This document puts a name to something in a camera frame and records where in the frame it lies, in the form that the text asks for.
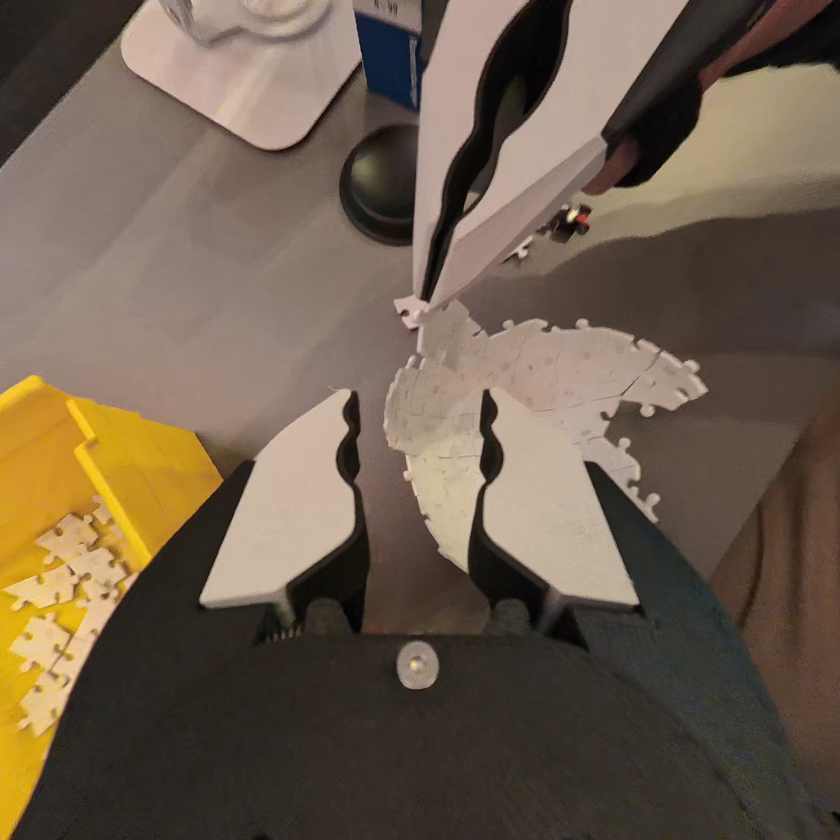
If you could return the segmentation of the pile of white puzzle pieces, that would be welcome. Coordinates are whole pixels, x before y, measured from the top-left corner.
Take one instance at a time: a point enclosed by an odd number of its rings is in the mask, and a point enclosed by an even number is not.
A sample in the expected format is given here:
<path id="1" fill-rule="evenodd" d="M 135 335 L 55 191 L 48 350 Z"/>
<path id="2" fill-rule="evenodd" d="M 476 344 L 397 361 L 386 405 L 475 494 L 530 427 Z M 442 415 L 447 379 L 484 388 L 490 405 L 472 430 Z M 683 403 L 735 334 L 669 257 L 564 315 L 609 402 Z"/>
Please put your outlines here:
<path id="1" fill-rule="evenodd" d="M 35 546 L 35 571 L 2 588 L 2 685 L 15 728 L 39 739 L 60 719 L 139 567 L 100 494 Z"/>

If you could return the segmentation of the person's right forearm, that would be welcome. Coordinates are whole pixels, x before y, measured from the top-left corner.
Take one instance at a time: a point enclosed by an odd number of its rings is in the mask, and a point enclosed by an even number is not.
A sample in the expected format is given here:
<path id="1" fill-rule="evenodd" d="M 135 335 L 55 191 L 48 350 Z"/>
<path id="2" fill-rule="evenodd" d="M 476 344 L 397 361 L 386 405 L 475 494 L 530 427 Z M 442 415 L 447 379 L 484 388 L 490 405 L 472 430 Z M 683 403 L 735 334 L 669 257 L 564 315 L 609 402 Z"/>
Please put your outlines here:
<path id="1" fill-rule="evenodd" d="M 731 68 L 725 77 L 794 66 L 827 66 L 839 71 L 838 1 L 829 3 L 787 39 Z"/>

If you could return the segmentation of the person's right hand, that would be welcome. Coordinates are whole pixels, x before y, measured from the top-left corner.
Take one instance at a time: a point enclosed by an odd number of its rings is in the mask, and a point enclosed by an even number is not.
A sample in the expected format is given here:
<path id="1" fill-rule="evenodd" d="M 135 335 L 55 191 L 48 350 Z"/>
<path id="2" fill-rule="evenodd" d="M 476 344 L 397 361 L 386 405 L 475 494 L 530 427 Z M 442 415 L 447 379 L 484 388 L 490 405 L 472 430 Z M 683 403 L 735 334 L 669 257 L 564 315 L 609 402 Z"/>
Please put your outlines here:
<path id="1" fill-rule="evenodd" d="M 725 73 L 740 62 L 758 55 L 765 49 L 782 41 L 785 25 L 781 19 L 771 20 L 767 14 L 740 41 L 705 67 L 698 76 L 700 92 L 704 93 Z M 610 154 L 597 176 L 584 188 L 583 192 L 599 196 L 614 187 L 627 176 L 640 162 L 642 147 L 635 136 L 629 133 Z"/>

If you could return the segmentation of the small red black object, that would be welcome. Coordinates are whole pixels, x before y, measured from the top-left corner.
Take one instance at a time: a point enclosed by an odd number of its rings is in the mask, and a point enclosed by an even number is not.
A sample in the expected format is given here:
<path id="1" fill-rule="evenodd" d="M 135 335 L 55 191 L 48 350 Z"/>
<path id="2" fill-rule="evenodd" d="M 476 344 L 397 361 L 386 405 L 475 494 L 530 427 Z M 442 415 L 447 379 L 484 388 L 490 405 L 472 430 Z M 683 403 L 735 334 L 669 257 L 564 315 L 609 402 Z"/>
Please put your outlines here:
<path id="1" fill-rule="evenodd" d="M 591 228 L 592 207 L 587 204 L 563 205 L 549 222 L 538 228 L 540 236 L 567 244 L 575 236 L 585 236 Z"/>

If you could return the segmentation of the white curved puzzle ball section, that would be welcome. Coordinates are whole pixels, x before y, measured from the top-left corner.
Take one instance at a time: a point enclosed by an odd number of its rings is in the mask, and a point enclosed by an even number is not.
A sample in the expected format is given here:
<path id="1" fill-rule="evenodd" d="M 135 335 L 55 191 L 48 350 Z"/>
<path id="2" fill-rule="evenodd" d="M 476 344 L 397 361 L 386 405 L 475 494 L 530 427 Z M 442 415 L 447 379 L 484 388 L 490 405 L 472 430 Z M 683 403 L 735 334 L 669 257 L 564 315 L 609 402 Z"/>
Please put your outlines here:
<path id="1" fill-rule="evenodd" d="M 416 353 L 396 373 L 385 400 L 386 441 L 406 458 L 404 477 L 438 551 L 467 571 L 484 391 L 501 389 L 566 433 L 657 523 L 659 496 L 640 495 L 642 470 L 627 452 L 629 440 L 614 443 L 606 431 L 622 403 L 651 417 L 701 398 L 707 388 L 699 370 L 693 360 L 584 319 L 572 329 L 506 321 L 489 334 L 454 301 L 420 328 Z"/>

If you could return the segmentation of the white flat stand base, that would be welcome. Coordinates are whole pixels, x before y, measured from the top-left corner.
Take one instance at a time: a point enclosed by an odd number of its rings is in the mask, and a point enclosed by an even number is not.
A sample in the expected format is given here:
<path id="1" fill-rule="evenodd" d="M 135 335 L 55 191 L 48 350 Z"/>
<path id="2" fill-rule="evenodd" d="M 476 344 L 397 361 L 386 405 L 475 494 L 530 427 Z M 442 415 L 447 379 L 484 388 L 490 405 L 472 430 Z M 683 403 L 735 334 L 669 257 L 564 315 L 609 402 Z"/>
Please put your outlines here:
<path id="1" fill-rule="evenodd" d="M 361 63 L 351 1 L 332 1 L 307 36 L 267 43 L 238 35 L 193 42 L 160 1 L 144 2 L 122 32 L 137 77 L 263 151 L 303 141 Z"/>

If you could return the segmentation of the black round dome object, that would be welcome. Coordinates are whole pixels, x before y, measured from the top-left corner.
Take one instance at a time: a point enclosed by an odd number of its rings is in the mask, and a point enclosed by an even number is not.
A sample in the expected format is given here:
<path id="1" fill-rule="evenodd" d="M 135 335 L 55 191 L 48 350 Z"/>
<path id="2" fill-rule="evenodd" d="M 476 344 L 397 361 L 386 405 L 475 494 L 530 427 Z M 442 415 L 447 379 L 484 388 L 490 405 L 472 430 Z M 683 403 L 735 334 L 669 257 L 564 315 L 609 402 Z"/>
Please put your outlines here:
<path id="1" fill-rule="evenodd" d="M 345 160 L 339 198 L 363 236 L 382 245 L 413 242 L 418 127 L 386 125 L 367 134 Z"/>

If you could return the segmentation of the blue box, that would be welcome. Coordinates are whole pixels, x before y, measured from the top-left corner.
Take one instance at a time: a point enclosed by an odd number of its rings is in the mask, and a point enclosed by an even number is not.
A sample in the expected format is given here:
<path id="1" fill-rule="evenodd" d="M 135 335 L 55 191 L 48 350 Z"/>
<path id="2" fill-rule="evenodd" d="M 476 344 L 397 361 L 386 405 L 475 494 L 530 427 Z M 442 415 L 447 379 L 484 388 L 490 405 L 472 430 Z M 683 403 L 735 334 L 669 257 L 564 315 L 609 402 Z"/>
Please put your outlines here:
<path id="1" fill-rule="evenodd" d="M 367 87 L 419 110 L 424 61 L 422 1 L 353 1 Z"/>

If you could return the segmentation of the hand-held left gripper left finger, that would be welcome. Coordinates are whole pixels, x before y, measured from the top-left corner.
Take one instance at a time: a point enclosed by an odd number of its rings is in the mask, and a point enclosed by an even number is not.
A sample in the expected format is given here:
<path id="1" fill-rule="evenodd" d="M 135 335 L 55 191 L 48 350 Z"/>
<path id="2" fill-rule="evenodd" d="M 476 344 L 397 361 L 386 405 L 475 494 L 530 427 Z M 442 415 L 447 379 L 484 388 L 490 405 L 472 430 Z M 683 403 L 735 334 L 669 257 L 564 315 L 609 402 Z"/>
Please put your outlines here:
<path id="1" fill-rule="evenodd" d="M 335 391 L 257 454 L 199 603 L 270 605 L 285 629 L 312 603 L 339 604 L 360 631 L 370 572 L 358 393 Z"/>

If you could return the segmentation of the yellow plastic bin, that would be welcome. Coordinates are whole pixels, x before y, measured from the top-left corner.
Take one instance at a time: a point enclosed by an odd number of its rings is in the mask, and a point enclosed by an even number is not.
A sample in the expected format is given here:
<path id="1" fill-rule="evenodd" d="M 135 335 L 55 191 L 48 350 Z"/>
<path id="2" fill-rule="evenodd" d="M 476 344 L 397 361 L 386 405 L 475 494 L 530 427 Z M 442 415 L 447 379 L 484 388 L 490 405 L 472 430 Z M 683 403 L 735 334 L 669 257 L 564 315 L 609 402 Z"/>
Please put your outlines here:
<path id="1" fill-rule="evenodd" d="M 221 484 L 193 433 L 29 376 L 1 397 L 2 588 L 34 572 L 37 537 L 71 511 L 88 512 L 96 494 L 117 519 L 139 577 Z M 105 628 L 113 622 L 111 616 Z M 67 704 L 43 738 L 17 730 L 2 670 L 1 655 L 1 829 L 2 838 L 10 838 L 67 717 Z"/>

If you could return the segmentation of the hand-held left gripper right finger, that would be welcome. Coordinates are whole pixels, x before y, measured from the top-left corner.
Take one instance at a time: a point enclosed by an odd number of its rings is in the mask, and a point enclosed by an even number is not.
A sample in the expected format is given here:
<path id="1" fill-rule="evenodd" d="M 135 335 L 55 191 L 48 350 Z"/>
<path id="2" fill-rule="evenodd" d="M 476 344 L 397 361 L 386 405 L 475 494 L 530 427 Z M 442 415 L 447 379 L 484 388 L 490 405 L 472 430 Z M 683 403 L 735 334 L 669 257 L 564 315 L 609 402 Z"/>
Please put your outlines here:
<path id="1" fill-rule="evenodd" d="M 468 573 L 492 606 L 518 601 L 551 632 L 569 607 L 633 613 L 641 606 L 580 450 L 499 388 L 479 412 L 482 484 Z"/>

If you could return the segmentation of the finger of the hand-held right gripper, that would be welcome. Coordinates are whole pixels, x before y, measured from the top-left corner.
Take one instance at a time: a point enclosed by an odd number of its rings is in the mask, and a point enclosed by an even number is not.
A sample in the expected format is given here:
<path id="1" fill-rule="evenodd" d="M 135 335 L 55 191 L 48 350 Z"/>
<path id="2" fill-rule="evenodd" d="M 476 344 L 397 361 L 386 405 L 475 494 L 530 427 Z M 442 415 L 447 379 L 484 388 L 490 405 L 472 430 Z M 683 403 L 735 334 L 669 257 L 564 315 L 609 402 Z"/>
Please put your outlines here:
<path id="1" fill-rule="evenodd" d="M 414 294 L 431 302 L 470 188 L 487 166 L 509 80 L 545 2 L 447 2 L 423 75 L 413 229 Z"/>
<path id="2" fill-rule="evenodd" d="M 544 26 L 519 64 L 542 60 L 548 79 L 456 225 L 429 305 L 445 305 L 501 263 L 601 169 L 607 121 L 686 4 L 545 2 Z"/>

